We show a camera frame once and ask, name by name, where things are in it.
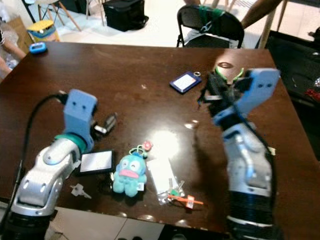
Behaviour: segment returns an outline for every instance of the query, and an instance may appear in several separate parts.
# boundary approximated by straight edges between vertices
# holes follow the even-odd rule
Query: dark brown table
[[[48,94],[72,88],[98,98],[95,118],[103,121],[118,113],[118,125],[95,150],[114,149],[119,161],[145,140],[154,143],[149,160],[165,153],[174,174],[184,180],[184,191],[205,203],[186,211],[170,204],[160,206],[147,173],[143,195],[135,199],[104,191],[101,175],[76,177],[64,183],[58,206],[129,218],[152,215],[174,224],[187,220],[191,227],[223,232],[228,214],[227,160],[221,130],[211,123],[208,110],[197,110],[204,82],[185,95],[169,82],[186,71],[206,72],[218,62],[234,65],[224,73],[235,76],[241,67],[273,68],[267,50],[163,48],[77,43],[48,43],[48,52],[28,54],[0,85],[0,197],[9,198],[21,156],[27,118],[35,104]],[[278,195],[276,221],[288,239],[320,239],[320,171],[307,136],[281,81],[273,97],[252,111],[253,121],[267,142],[276,148]],[[184,124],[199,121],[195,133]],[[26,166],[64,129],[63,106],[48,103],[37,115],[31,131]],[[92,199],[71,195],[70,185],[80,183]]]

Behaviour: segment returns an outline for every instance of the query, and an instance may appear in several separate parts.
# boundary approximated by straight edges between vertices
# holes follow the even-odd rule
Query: light blue plush toy
[[[140,155],[126,155],[115,168],[113,191],[134,197],[138,193],[138,184],[146,184],[146,163]]]

